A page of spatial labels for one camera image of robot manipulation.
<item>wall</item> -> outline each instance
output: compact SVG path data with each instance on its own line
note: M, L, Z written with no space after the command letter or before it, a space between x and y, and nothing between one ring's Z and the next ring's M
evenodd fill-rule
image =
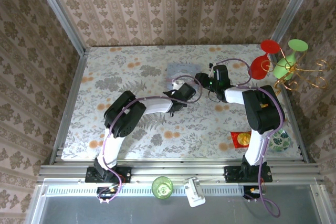
M316 59L326 60L331 66L328 72L303 75L314 83L316 77L326 79L327 89L313 88L296 77L301 86L292 93L291 102L306 149L321 168L336 210L336 0L304 0L281 45L291 38L309 45L302 68L320 69Z
M289 0L60 0L83 44L252 44Z
M0 0L0 223L23 223L78 62L46 0Z

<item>table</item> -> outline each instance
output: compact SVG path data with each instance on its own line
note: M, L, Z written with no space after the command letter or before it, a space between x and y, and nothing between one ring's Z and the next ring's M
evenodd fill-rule
M210 62L240 58L250 65L263 54L259 45L91 48L61 158L66 161L94 159L103 142L105 110L125 90L137 97L168 91L169 63L198 64L202 72L208 72ZM232 84L248 79L243 63L230 61L226 65ZM273 85L275 81L268 73L265 79L253 80L249 85ZM188 105L173 117L168 113L143 116L124 140L118 158L241 158L246 149L234 148L230 131L250 130L244 106L216 103L207 95L204 92L196 104ZM283 97L279 95L278 99L287 115ZM269 150L267 157L302 159L289 120L283 129L292 139L289 147L281 152Z

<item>floral tablecloth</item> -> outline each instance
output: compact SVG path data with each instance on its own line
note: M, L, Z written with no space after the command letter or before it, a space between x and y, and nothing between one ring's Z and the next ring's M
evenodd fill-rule
M91 48L62 159L94 159L104 137L105 110L125 90L137 97L167 91L169 63L193 63L200 65L202 72L208 72L210 62L240 58L251 64L263 54L259 45ZM248 79L243 63L230 61L226 65L232 84ZM250 84L273 85L275 81L268 73L264 80ZM278 98L284 107L282 95ZM293 139L289 147L281 152L270 150L267 156L301 159L288 120L283 129ZM244 106L213 102L205 91L196 104L188 105L173 117L168 113L143 116L124 140L118 158L241 158L246 149L234 148L230 131L249 130Z

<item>green cup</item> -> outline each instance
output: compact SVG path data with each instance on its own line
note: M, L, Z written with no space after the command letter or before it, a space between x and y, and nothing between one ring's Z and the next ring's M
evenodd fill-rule
M152 192L158 199L167 199L173 193L173 182L167 177L158 177L152 184Z

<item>patterned wallpaper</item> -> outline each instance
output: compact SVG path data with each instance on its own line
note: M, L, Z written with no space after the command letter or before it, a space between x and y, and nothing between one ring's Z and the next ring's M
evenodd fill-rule
M316 59L331 65L328 72L305 75L312 82L316 77L325 78L327 89L316 89L300 81L291 102L306 148L320 165L336 210L336 0L304 0L281 44L290 38L302 39L310 47L304 68L317 69Z
M0 0L0 223L23 223L78 55L46 0Z
M60 0L87 47L254 44L290 0Z

